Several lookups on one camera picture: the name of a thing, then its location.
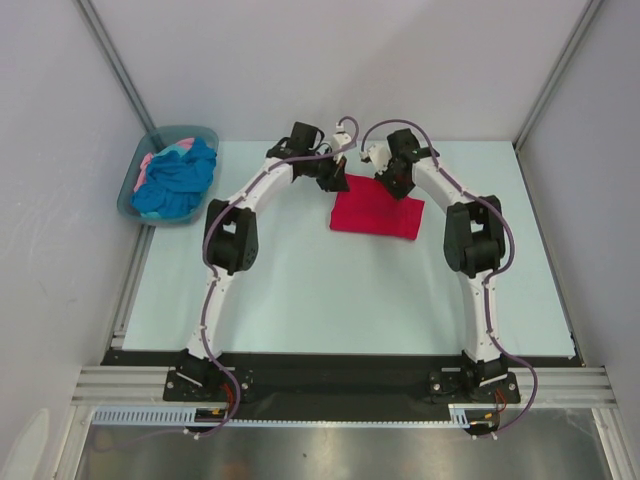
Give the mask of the red t shirt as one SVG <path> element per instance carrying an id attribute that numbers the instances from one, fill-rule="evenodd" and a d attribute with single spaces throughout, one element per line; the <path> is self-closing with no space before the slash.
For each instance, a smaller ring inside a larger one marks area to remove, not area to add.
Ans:
<path id="1" fill-rule="evenodd" d="M 372 178 L 347 175 L 346 179 L 349 190 L 337 194 L 330 214 L 332 231 L 417 239 L 424 200 L 396 200 Z"/>

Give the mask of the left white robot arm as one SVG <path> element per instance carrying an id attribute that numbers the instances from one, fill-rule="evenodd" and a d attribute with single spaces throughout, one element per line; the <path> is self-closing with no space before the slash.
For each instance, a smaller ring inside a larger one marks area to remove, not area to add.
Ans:
<path id="1" fill-rule="evenodd" d="M 289 136 L 271 147 L 257 173 L 226 200 L 209 203 L 202 244 L 202 260 L 209 270 L 206 293 L 198 323 L 187 343 L 188 353 L 198 359 L 218 358 L 223 350 L 219 330 L 225 304 L 234 281 L 254 265 L 259 253 L 260 213 L 299 177 L 313 178 L 328 192 L 346 191 L 346 152 L 357 145 L 358 122 L 346 116 L 336 124 L 327 150 L 319 152 L 324 133 L 296 122 Z"/>

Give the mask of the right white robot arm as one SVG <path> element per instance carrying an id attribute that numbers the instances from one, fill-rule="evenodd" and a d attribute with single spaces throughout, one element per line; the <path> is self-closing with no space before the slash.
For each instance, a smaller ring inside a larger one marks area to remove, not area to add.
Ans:
<path id="1" fill-rule="evenodd" d="M 362 146 L 360 158 L 373 165 L 374 179 L 393 198 L 403 199 L 419 188 L 444 212 L 444 257 L 459 280 L 465 314 L 464 355 L 474 364 L 502 361 L 494 308 L 496 277 L 511 266 L 515 243 L 500 200 L 463 186 L 443 167 L 435 149 L 422 147 L 408 128 L 388 135 L 385 145 Z"/>

